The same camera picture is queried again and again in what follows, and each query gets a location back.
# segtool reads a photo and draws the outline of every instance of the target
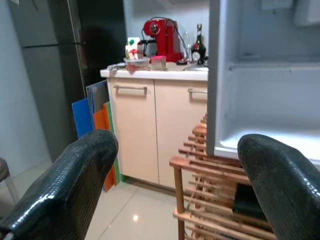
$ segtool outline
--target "bottle label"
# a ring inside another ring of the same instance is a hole
[[[201,57],[201,55],[200,55],[199,52],[194,51],[194,52],[192,53],[192,60],[193,60],[193,61],[198,61],[198,60],[200,59],[200,57]]]

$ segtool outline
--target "tile floor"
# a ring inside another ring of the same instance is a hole
[[[44,162],[13,179],[22,196],[51,162]],[[6,187],[0,188],[0,216],[13,209]],[[176,240],[178,223],[173,218],[176,198],[172,192],[128,181],[102,191],[85,240]]]

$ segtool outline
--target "wine bottle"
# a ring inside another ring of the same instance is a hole
[[[197,28],[197,37],[195,44],[191,48],[192,60],[198,64],[203,64],[206,56],[206,47],[202,42],[202,24],[198,23]]]

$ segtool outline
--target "wine glass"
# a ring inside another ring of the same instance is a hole
[[[188,63],[192,62],[191,59],[191,48],[193,44],[195,43],[195,35],[193,31],[185,31],[183,33],[183,41],[184,44],[187,48],[187,55],[186,55],[186,60]]]

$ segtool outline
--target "cabinet handle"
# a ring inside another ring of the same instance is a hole
[[[203,90],[203,91],[200,91],[200,90],[194,90],[192,88],[189,88],[188,89],[188,93],[195,93],[195,94],[208,94],[208,91],[207,90]]]
[[[134,90],[143,90],[144,94],[147,94],[147,87],[143,86],[143,87],[134,87],[134,86],[119,86],[119,85],[115,85],[114,86],[115,89],[134,89]]]

